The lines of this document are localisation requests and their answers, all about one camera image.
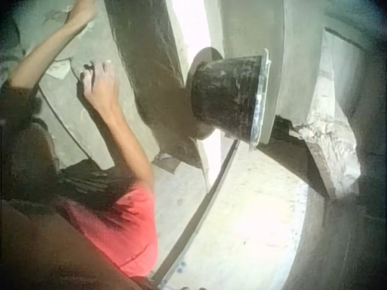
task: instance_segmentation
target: red shirt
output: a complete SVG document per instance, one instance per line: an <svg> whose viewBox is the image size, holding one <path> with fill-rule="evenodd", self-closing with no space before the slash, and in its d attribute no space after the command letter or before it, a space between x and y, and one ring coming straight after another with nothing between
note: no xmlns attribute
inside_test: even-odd
<svg viewBox="0 0 387 290"><path fill-rule="evenodd" d="M59 208L69 222L130 277L147 276L157 261L152 192L136 184L109 211L91 211L69 199Z"/></svg>

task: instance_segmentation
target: black cylindrical object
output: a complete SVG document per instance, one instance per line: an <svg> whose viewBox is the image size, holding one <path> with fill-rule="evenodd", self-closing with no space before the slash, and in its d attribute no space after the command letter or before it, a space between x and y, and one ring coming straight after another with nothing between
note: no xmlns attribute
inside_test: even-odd
<svg viewBox="0 0 387 290"><path fill-rule="evenodd" d="M192 79L196 118L239 140L255 143L253 120L256 106L262 106L257 104L261 62L262 56L253 56L201 64Z"/></svg>

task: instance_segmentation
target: person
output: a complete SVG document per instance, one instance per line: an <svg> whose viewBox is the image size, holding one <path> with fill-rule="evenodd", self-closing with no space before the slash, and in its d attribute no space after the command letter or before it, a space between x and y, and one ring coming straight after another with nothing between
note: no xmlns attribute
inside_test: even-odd
<svg viewBox="0 0 387 290"><path fill-rule="evenodd" d="M77 0L66 24L38 45L2 87L1 172L3 196L7 199L1 201L2 270L17 273L16 280L28 283L41 284L60 272L59 281L73 282L80 276L92 279L90 285L103 281L99 284L103 288L114 285L121 289L118 285L124 285L139 289L136 287L141 284L143 289L151 289L143 277L157 261L154 180L150 162L120 107L113 64L94 64L83 72L82 82L84 98L108 128L123 161L118 170L119 180L124 180L121 186L99 182L107 179L111 170L96 168L90 170L92 178L82 177L86 180L83 183L76 175L65 176L69 182L61 182L53 142L45 128L33 122L31 95L39 79L96 14L94 1ZM105 207L88 206L78 199L87 192L87 186L85 190L81 185L89 184L89 180L98 185L94 188L103 185L102 192L108 195ZM74 182L70 181L77 181L79 186L72 187ZM89 199L102 196L91 192L86 194Z"/></svg>

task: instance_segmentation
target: hand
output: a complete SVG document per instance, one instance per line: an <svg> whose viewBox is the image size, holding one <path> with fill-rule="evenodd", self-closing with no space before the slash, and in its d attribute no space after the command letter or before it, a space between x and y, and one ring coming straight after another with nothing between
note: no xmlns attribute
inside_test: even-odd
<svg viewBox="0 0 387 290"><path fill-rule="evenodd" d="M120 107L119 86L111 62L98 63L94 70L87 69L83 72L83 94L103 119L115 115Z"/></svg>
<svg viewBox="0 0 387 290"><path fill-rule="evenodd" d="M97 15L95 0L76 0L66 21L66 25L81 29Z"/></svg>

